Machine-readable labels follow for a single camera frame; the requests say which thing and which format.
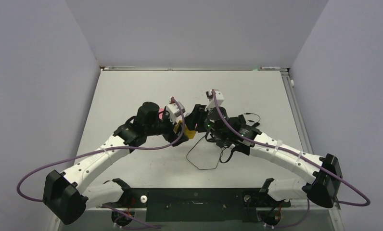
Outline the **yellow block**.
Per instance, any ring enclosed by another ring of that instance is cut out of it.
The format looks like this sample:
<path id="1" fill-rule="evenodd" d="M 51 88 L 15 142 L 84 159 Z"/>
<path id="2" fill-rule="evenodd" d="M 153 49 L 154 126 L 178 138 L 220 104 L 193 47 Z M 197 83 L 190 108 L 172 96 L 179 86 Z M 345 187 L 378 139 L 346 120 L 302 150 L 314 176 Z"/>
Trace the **yellow block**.
<path id="1" fill-rule="evenodd" d="M 182 120 L 179 120 L 178 123 L 174 126 L 174 132 L 176 134 L 180 133 L 182 131 Z M 188 127 L 185 125 L 185 130 L 183 134 L 188 138 L 188 139 L 193 139 L 196 135 L 195 130 L 189 130 Z"/>

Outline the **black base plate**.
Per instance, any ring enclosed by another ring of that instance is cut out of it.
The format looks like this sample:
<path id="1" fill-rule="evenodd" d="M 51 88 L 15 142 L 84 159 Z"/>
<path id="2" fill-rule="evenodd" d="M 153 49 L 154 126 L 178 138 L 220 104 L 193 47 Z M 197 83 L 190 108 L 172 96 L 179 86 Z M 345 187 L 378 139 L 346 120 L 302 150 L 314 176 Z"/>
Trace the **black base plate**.
<path id="1" fill-rule="evenodd" d="M 114 208 L 145 209 L 147 222 L 257 222 L 257 214 L 290 207 L 260 188 L 132 188 Z"/>

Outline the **pink triangular power strip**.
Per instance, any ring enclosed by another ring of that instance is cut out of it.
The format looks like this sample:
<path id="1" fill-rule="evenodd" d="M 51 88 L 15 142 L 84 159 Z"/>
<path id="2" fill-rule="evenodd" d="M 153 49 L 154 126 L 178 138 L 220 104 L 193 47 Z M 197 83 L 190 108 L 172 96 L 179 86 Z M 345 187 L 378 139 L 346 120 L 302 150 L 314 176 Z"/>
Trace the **pink triangular power strip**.
<path id="1" fill-rule="evenodd" d="M 160 109 L 160 111 L 159 111 L 159 113 L 158 113 L 158 118 L 160 119 L 160 120 L 163 120 L 164 119 L 164 116 L 165 116 L 165 109 L 164 108 L 161 108 Z"/>

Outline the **aluminium frame rail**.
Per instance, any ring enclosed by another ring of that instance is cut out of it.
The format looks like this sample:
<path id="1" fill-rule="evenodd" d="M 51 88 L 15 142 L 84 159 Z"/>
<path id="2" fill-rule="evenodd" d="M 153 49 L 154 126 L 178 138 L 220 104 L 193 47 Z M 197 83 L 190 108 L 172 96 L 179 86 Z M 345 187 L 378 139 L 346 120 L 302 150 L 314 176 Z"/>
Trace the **aluminium frame rail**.
<path id="1" fill-rule="evenodd" d="M 288 159 L 288 169 L 299 176 L 303 181 L 312 184 L 319 173 L 321 161 L 318 155 L 312 154 L 310 140 L 304 125 L 295 95 L 294 86 L 286 69 L 277 72 L 280 75 L 282 94 L 277 106 L 281 111 L 282 132 L 288 140 L 283 140 L 279 150 Z"/>

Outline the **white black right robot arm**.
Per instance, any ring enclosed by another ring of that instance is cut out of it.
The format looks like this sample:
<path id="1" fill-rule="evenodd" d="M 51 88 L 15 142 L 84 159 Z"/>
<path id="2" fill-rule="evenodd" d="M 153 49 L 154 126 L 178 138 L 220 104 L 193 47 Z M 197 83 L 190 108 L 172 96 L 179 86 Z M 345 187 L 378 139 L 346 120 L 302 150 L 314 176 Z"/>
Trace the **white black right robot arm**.
<path id="1" fill-rule="evenodd" d="M 225 108 L 220 111 L 228 125 L 215 108 L 207 111 L 205 105 L 197 104 L 185 117 L 186 126 L 209 134 L 211 142 L 221 148 L 230 147 L 232 153 L 262 158 L 296 175 L 294 179 L 267 179 L 259 193 L 262 204 L 271 206 L 284 199 L 307 198 L 321 207 L 333 207 L 343 177 L 336 156 L 297 150 L 261 132 L 256 124 L 249 125 L 243 115 L 228 117 Z"/>

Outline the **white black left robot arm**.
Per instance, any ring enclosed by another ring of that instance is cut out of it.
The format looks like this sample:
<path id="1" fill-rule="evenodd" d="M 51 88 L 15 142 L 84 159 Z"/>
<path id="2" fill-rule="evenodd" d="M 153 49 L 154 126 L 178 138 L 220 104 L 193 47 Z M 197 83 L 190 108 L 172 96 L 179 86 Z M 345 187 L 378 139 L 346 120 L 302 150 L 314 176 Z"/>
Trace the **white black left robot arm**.
<path id="1" fill-rule="evenodd" d="M 43 203 L 65 225 L 75 222 L 88 208 L 115 203 L 125 207 L 130 203 L 129 186 L 121 179 L 108 180 L 99 186 L 91 183 L 119 159 L 135 150 L 155 151 L 144 147 L 150 136 L 163 136 L 169 146 L 185 141 L 185 108 L 175 99 L 164 107 L 144 102 L 124 124 L 88 157 L 58 172 L 53 170 L 45 179 Z"/>

